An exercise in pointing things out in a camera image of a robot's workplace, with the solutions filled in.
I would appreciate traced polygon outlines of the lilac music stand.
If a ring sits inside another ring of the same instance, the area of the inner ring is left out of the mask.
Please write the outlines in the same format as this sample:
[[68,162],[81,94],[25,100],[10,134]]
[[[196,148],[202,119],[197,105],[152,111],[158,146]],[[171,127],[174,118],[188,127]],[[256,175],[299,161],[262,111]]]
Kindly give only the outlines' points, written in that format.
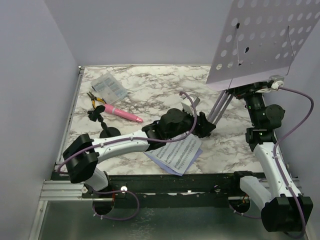
[[319,20],[318,0],[234,0],[206,82],[221,92],[208,120],[219,121],[227,89],[288,74]]

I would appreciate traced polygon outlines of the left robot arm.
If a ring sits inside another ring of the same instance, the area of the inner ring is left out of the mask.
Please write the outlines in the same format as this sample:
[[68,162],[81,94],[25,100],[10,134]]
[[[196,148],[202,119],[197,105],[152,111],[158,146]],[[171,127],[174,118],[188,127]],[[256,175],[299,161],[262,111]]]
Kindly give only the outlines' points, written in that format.
[[209,122],[203,112],[193,115],[172,108],[160,120],[127,135],[93,139],[87,133],[82,134],[62,155],[70,182],[85,183],[104,198],[112,188],[107,173],[98,169],[99,163],[125,154],[156,150],[167,143],[181,141],[187,134],[204,138],[215,128],[216,125]]

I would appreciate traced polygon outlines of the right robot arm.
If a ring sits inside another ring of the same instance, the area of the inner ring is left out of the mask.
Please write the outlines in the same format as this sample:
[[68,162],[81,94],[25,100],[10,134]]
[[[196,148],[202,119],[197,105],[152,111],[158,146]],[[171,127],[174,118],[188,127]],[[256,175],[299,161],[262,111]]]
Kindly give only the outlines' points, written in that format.
[[230,183],[230,191],[248,194],[260,210],[260,218],[268,232],[299,232],[303,236],[313,209],[310,197],[296,187],[283,161],[275,129],[280,128],[285,110],[277,104],[265,105],[264,93],[284,90],[283,80],[269,80],[230,88],[227,92],[246,103],[252,127],[247,128],[245,140],[259,160],[268,188],[251,173],[241,173]]

